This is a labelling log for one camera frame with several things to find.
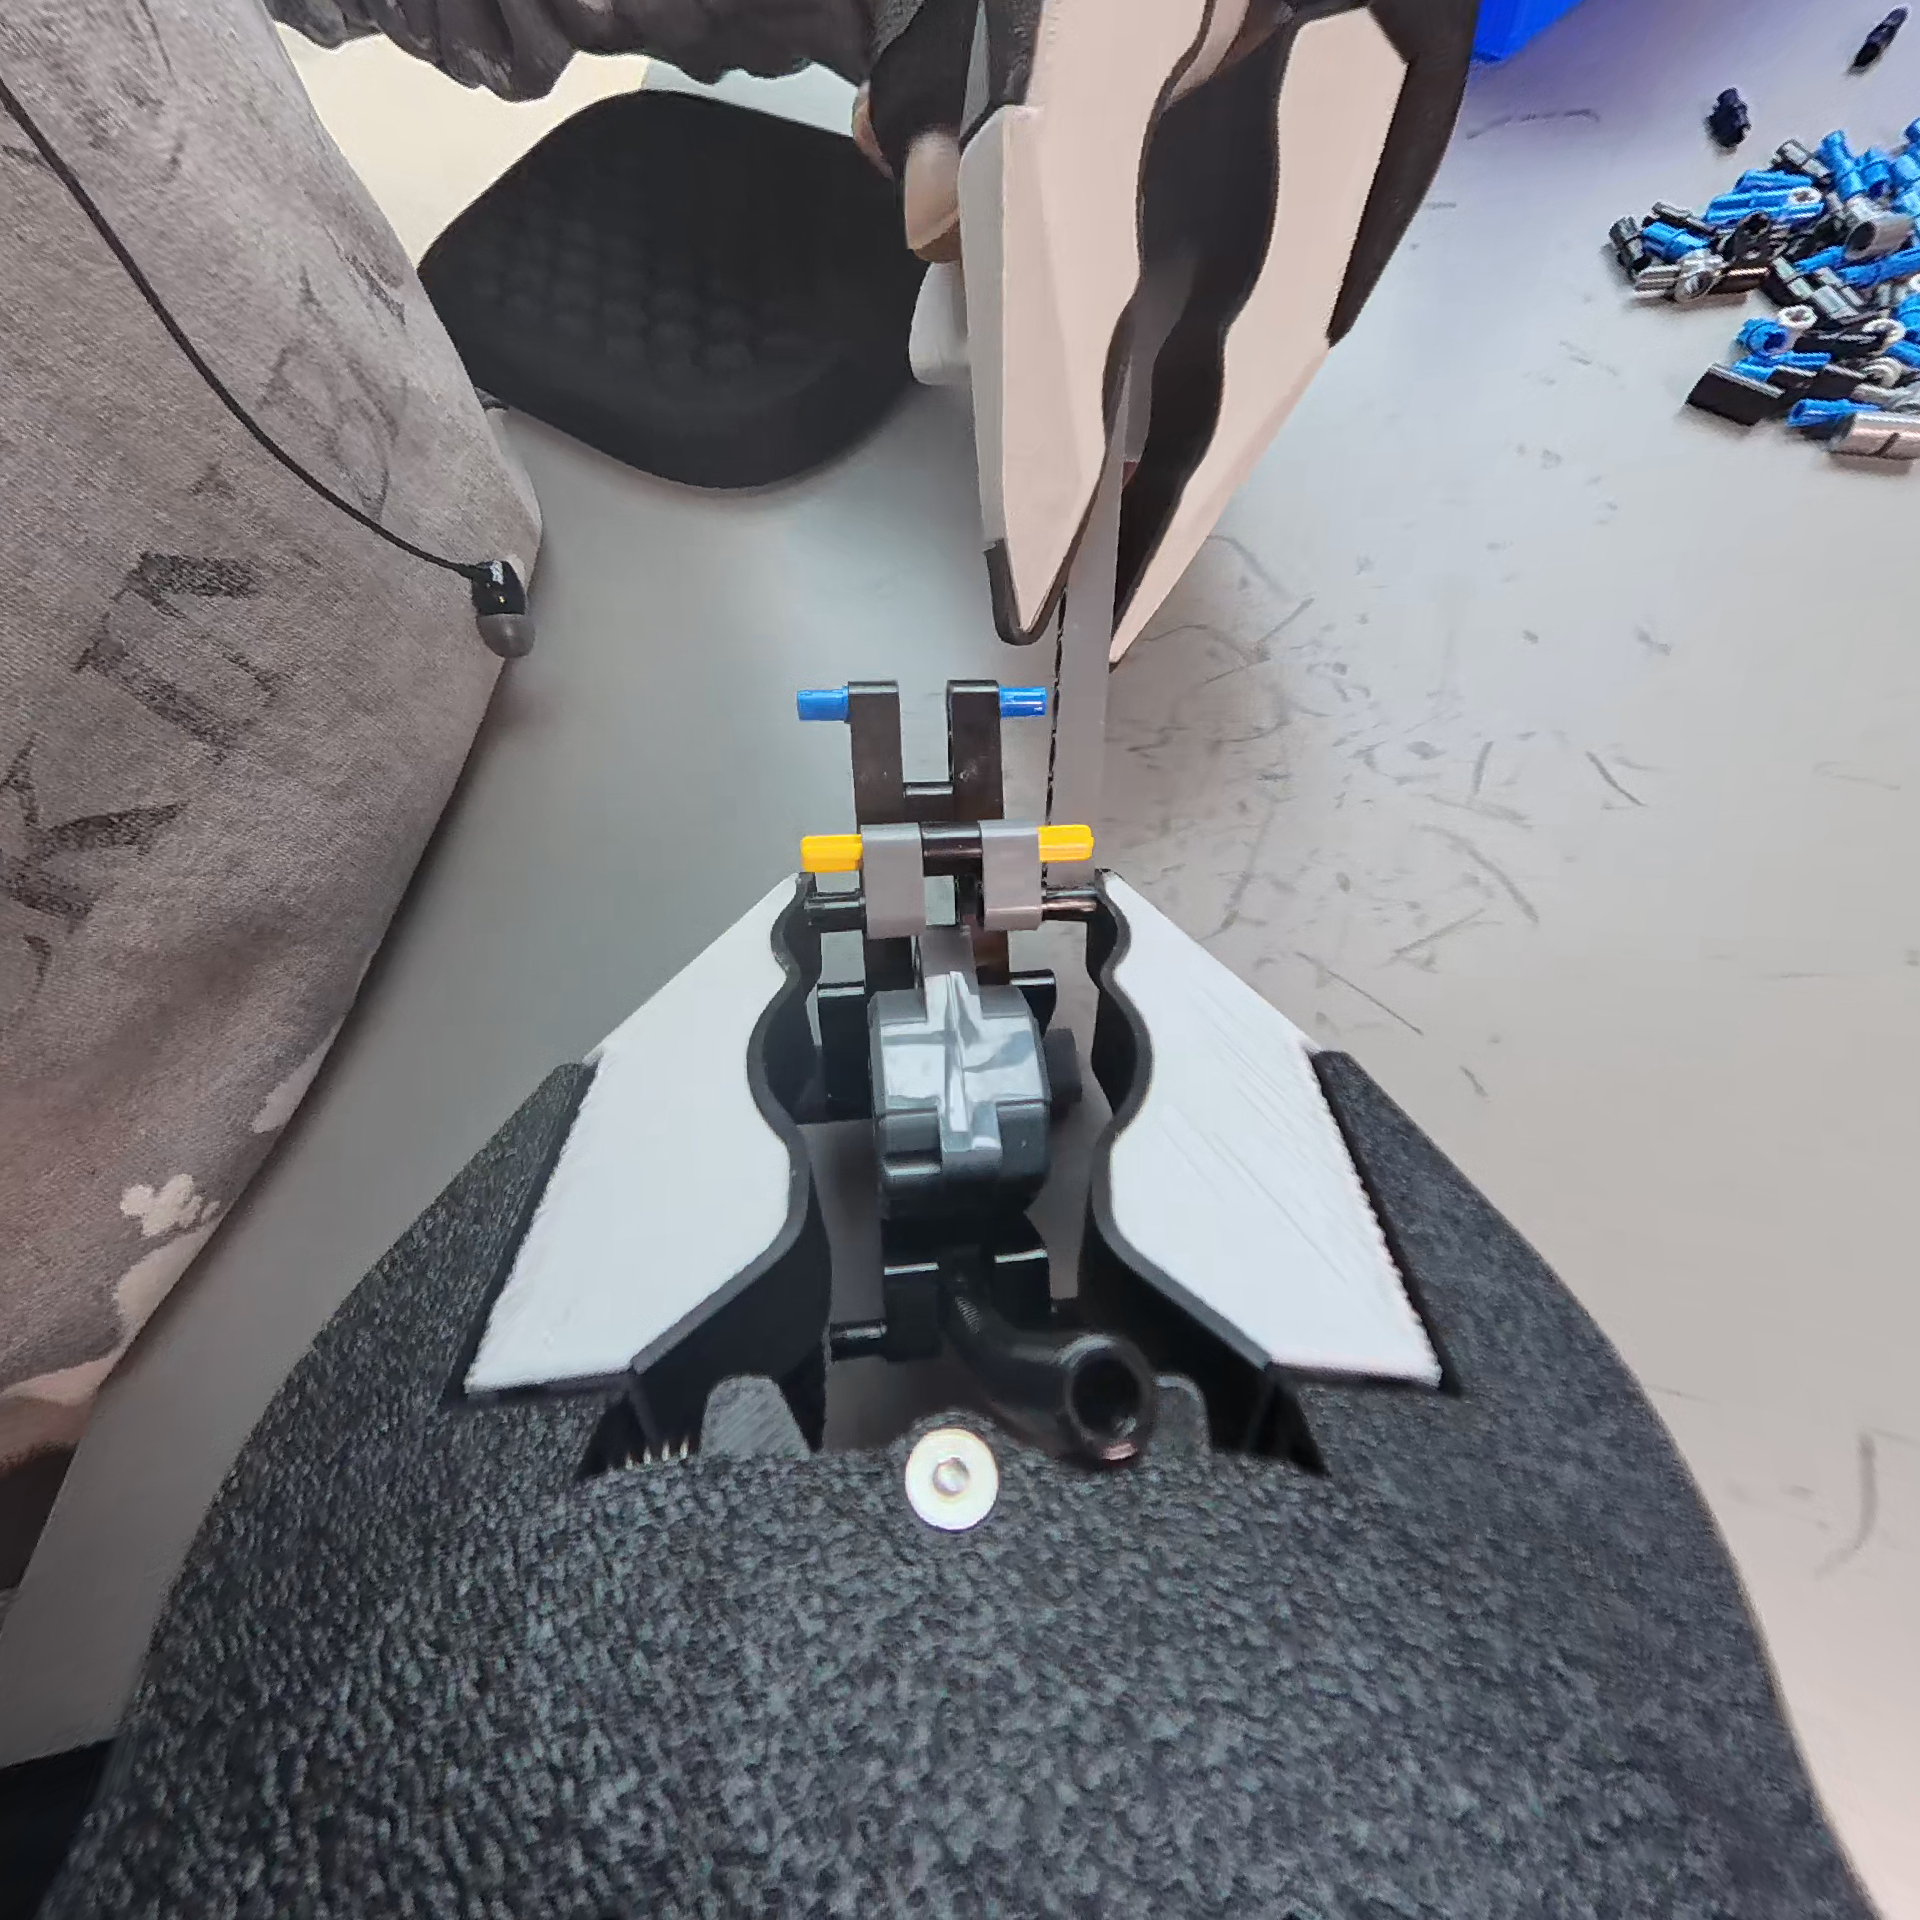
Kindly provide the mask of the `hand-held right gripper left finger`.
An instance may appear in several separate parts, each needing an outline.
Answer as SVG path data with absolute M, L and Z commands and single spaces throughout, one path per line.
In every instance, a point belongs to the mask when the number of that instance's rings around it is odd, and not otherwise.
M 723 1381 L 765 1375 L 826 1423 L 833 1250 L 800 1128 L 821 963 L 781 880 L 595 1050 L 466 1397 L 623 1386 L 640 1429 L 701 1429 Z

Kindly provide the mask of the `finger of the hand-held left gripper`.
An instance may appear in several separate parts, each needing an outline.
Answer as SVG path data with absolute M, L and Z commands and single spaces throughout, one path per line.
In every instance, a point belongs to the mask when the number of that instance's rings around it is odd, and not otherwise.
M 1089 524 L 1143 274 L 1146 154 L 1207 34 L 1204 2 L 978 6 L 961 266 L 981 525 L 1008 642 L 1040 632 Z
M 1122 659 L 1163 606 L 1325 360 L 1328 326 L 1404 78 L 1405 60 L 1370 6 L 1309 19 L 1297 29 L 1275 104 L 1277 196 L 1265 260 L 1224 336 L 1207 445 L 1177 490 L 1127 607 L 1115 615 L 1111 660 Z

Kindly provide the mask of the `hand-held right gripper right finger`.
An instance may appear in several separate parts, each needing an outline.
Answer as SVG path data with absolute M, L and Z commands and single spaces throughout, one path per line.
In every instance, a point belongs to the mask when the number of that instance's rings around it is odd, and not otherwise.
M 1079 1300 L 1213 1444 L 1309 1444 L 1304 1386 L 1441 1392 L 1317 1045 L 1115 871 L 1096 880 L 1090 1070 L 1108 1102 Z

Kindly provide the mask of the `grey black building block assembly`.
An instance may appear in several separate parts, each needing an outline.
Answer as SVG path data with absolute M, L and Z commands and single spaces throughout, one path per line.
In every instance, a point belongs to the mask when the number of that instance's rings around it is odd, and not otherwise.
M 946 685 L 946 771 L 906 775 L 898 685 L 797 693 L 797 718 L 849 732 L 855 828 L 812 834 L 808 922 L 857 932 L 855 981 L 816 988 L 831 1117 L 864 1117 L 879 1163 L 880 1317 L 828 1335 L 835 1359 L 928 1359 L 962 1340 L 1049 1335 L 1049 1252 L 1029 1208 L 1057 1117 L 1081 1096 L 1059 981 L 1019 971 L 1017 932 L 1089 903 L 1049 884 L 1096 853 L 1085 823 L 1005 808 L 1005 723 L 1049 712 L 1042 685 Z

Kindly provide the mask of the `thin grey building block beam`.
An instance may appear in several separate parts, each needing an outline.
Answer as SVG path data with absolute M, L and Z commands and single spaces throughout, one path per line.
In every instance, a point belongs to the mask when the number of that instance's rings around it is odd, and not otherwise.
M 1096 828 L 1114 659 L 1122 428 L 1108 444 L 1064 589 L 1048 764 L 1048 828 Z

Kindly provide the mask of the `person's left forearm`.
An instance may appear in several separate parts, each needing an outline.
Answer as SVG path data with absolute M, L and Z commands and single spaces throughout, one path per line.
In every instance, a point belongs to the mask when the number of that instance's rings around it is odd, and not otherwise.
M 869 78 L 874 2 L 271 2 L 323 47 L 389 40 L 507 102 L 547 96 L 575 58 L 648 58 L 697 83 L 744 71 L 778 79 L 824 66 Z

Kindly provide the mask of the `person's left hand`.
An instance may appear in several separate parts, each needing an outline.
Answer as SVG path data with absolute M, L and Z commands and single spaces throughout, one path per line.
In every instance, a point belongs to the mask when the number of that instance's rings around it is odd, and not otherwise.
M 961 258 L 957 166 L 999 107 L 1023 104 L 1045 2 L 875 2 L 855 138 L 898 181 L 904 238 L 925 263 Z

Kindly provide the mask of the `black mesh cushion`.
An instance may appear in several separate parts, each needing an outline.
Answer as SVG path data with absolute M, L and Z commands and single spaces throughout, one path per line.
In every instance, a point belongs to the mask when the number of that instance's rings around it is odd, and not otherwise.
M 923 266 L 849 135 L 639 88 L 541 138 L 418 279 L 479 391 L 731 492 L 826 467 L 896 407 Z

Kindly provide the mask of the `pile of blue black pieces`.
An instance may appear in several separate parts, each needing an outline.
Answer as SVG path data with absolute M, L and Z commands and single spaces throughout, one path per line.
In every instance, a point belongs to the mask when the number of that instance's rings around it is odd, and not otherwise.
M 1835 462 L 1917 464 L 1917 126 L 1858 144 L 1788 139 L 1717 196 L 1658 198 L 1605 247 L 1641 307 L 1736 315 L 1684 407 L 1780 428 Z

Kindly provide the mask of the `grey printed shirt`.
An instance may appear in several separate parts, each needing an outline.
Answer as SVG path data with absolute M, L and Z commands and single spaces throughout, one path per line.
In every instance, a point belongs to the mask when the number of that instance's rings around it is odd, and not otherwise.
M 532 490 L 263 4 L 5 4 L 5 1474 L 321 1072 Z

